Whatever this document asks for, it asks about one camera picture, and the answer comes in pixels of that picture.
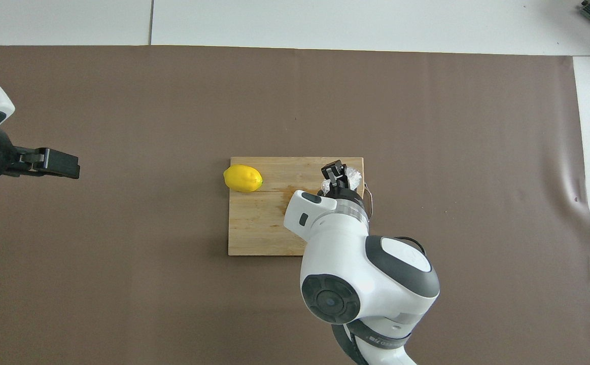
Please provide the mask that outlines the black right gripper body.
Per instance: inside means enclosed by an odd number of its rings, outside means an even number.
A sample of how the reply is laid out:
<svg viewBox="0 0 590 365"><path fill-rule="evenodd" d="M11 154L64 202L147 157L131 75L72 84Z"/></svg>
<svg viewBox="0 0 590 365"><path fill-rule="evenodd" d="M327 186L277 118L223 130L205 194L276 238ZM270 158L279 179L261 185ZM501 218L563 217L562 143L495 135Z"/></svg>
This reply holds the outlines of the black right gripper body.
<svg viewBox="0 0 590 365"><path fill-rule="evenodd" d="M355 190L348 189L346 187L334 187L329 186L329 189L324 192L320 190L321 197L329 197L331 199L343 199L343 200L362 200L362 196Z"/></svg>

